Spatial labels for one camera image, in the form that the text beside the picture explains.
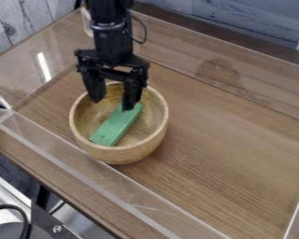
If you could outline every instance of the bowl rim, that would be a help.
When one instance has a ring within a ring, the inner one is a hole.
[[[120,82],[107,82],[105,85],[107,86],[122,85],[122,83]],[[77,109],[77,105],[80,104],[81,100],[85,98],[87,92],[84,94],[81,94],[81,96],[76,99],[75,104],[71,107],[71,111],[69,111],[69,127],[75,134],[75,137],[77,137],[81,142],[84,142],[88,146],[91,146],[93,148],[104,149],[104,150],[117,150],[117,151],[136,148],[136,147],[144,145],[147,142],[150,142],[159,135],[159,133],[164,130],[164,128],[167,126],[167,122],[168,122],[168,118],[170,118],[170,109],[168,109],[166,99],[164,99],[163,95],[159,93],[159,91],[151,86],[147,86],[146,89],[148,91],[151,91],[162,101],[163,108],[164,108],[163,109],[163,120],[162,120],[162,124],[158,127],[158,129],[143,140],[140,140],[138,144],[131,145],[131,146],[108,147],[108,146],[101,146],[101,145],[92,143],[85,137],[83,137],[83,135],[80,134],[80,132],[77,130],[73,120],[75,120],[75,112]]]

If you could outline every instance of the wooden bowl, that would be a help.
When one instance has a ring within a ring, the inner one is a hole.
[[[107,83],[105,98],[95,104],[84,93],[69,113],[69,126],[81,149],[108,164],[127,164],[144,159],[158,148],[167,131],[168,105],[160,93],[148,87],[143,91],[143,111],[127,135],[115,147],[92,143],[88,138],[122,103],[123,85]]]

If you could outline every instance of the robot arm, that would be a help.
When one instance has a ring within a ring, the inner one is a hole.
[[[95,49],[76,50],[77,69],[91,100],[99,103],[105,96],[105,79],[123,83],[123,110],[134,109],[147,87],[150,63],[134,54],[132,16],[134,0],[89,0],[91,29]],[[130,67],[130,73],[116,70]]]

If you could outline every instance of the screw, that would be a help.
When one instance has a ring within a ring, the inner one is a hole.
[[[55,233],[60,233],[61,230],[63,230],[63,227],[61,227],[61,226],[55,226],[55,227],[53,227],[53,232],[55,232]]]

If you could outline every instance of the green block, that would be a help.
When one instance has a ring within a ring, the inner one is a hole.
[[[122,105],[119,105],[109,118],[89,137],[89,141],[101,146],[116,146],[134,125],[142,110],[143,105],[136,104],[132,110],[123,112]]]

